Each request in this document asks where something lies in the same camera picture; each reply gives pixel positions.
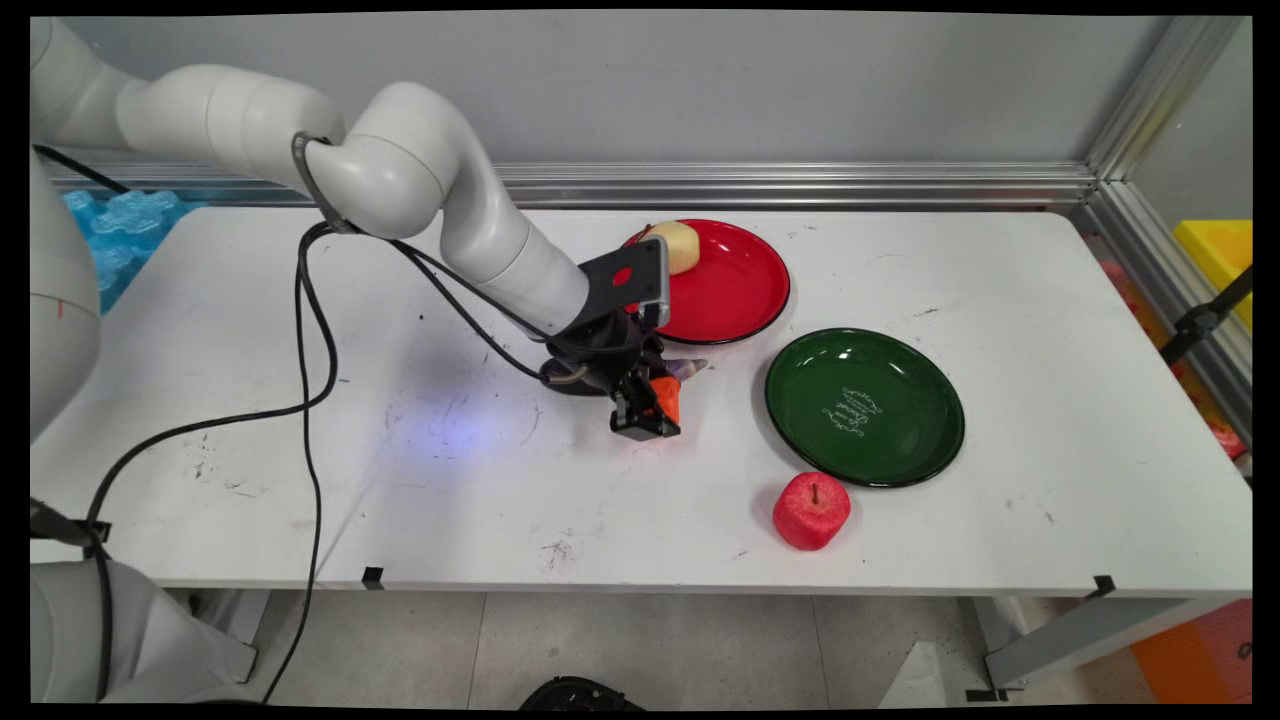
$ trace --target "table leg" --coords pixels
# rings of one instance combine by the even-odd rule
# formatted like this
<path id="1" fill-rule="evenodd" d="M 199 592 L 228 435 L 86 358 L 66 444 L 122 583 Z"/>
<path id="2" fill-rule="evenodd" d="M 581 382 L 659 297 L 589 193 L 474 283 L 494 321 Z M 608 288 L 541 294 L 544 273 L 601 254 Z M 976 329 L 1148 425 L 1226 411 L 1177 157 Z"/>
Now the table leg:
<path id="1" fill-rule="evenodd" d="M 987 655 L 987 671 L 996 688 L 1025 684 L 1039 676 L 1078 667 L 1228 605 L 1229 600 L 1165 600 L 1098 597 L 1080 603 L 1061 618 L 1012 639 Z M 987 632 L 995 610 L 978 603 Z"/>

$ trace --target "black clip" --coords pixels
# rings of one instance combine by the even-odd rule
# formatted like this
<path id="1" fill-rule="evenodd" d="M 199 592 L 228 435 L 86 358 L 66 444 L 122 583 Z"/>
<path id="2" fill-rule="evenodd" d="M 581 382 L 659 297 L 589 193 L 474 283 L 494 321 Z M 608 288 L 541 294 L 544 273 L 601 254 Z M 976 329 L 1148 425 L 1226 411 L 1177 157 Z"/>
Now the black clip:
<path id="1" fill-rule="evenodd" d="M 320 208 L 320 214 L 324 215 L 329 227 L 333 232 L 340 234 L 365 234 L 364 231 L 357 228 L 353 223 L 342 217 L 333 205 L 325 199 L 324 193 L 320 192 L 320 187 L 316 184 L 314 177 L 311 177 L 311 168 L 307 167 L 307 142 L 315 140 L 316 142 L 323 142 L 325 145 L 333 145 L 329 142 L 328 137 L 315 137 L 305 131 L 298 131 L 293 136 L 293 164 L 298 168 L 298 174 L 302 176 L 302 183 L 307 186 L 307 192 L 311 193 L 311 200 L 315 200 L 316 208 Z"/>

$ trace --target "orange object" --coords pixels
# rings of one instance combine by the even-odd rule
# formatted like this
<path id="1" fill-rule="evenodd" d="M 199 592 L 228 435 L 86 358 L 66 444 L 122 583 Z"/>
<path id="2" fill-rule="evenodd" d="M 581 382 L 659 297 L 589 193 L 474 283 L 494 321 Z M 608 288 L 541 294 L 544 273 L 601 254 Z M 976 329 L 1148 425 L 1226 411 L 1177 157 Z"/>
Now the orange object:
<path id="1" fill-rule="evenodd" d="M 1233 602 L 1132 650 L 1156 702 L 1253 702 L 1252 600 Z"/>
<path id="2" fill-rule="evenodd" d="M 663 377 L 649 380 L 653 392 L 658 395 L 658 405 L 662 411 L 671 418 L 672 423 L 680 424 L 680 380 L 672 377 Z"/>

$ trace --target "black bracket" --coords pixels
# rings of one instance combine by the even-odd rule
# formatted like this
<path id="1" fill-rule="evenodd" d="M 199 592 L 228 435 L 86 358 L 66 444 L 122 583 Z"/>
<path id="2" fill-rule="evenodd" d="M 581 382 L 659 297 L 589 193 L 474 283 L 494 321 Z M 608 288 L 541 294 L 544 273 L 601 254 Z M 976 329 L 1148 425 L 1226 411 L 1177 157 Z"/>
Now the black bracket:
<path id="1" fill-rule="evenodd" d="M 1096 591 L 1091 592 L 1089 594 L 1084 596 L 1084 600 L 1093 600 L 1096 597 L 1106 597 L 1106 596 L 1111 594 L 1112 592 L 1115 592 L 1115 589 L 1116 589 L 1116 583 L 1115 583 L 1115 580 L 1111 579 L 1111 575 L 1093 575 L 1093 584 L 1097 585 L 1098 589 L 1096 589 Z"/>
<path id="2" fill-rule="evenodd" d="M 1174 323 L 1174 337 L 1160 348 L 1160 356 L 1165 364 L 1178 363 L 1202 340 L 1212 334 L 1251 292 L 1253 292 L 1253 265 L 1245 268 L 1217 297 L 1192 307 L 1185 315 L 1178 318 L 1178 322 Z"/>
<path id="3" fill-rule="evenodd" d="M 586 273 L 586 302 L 568 328 L 585 325 L 632 302 L 650 328 L 666 324 L 669 277 L 663 241 L 654 238 L 620 247 L 579 265 Z"/>
<path id="4" fill-rule="evenodd" d="M 360 579 L 365 584 L 366 591 L 380 591 L 387 589 L 383 587 L 383 569 L 381 568 L 365 568 L 365 577 Z"/>

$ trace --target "floor tile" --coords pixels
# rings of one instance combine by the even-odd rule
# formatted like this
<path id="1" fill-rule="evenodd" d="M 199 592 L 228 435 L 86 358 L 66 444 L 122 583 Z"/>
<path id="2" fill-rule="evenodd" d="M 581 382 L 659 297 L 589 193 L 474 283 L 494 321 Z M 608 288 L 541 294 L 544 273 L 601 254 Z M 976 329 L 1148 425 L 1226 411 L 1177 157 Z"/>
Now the floor tile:
<path id="1" fill-rule="evenodd" d="M 937 646 L 948 706 L 986 689 L 982 628 L 969 600 L 814 597 L 832 708 L 879 705 L 916 641 Z"/>
<path id="2" fill-rule="evenodd" d="M 1075 670 L 1033 680 L 1021 693 L 1027 705 L 1148 705 L 1156 700 L 1138 659 L 1123 648 Z"/>
<path id="3" fill-rule="evenodd" d="M 465 708 L 484 593 L 316 591 L 271 705 Z M 250 687 L 266 692 L 302 614 L 275 591 Z"/>
<path id="4" fill-rule="evenodd" d="M 646 710 L 826 708 L 805 596 L 490 593 L 472 708 L 580 675 Z"/>

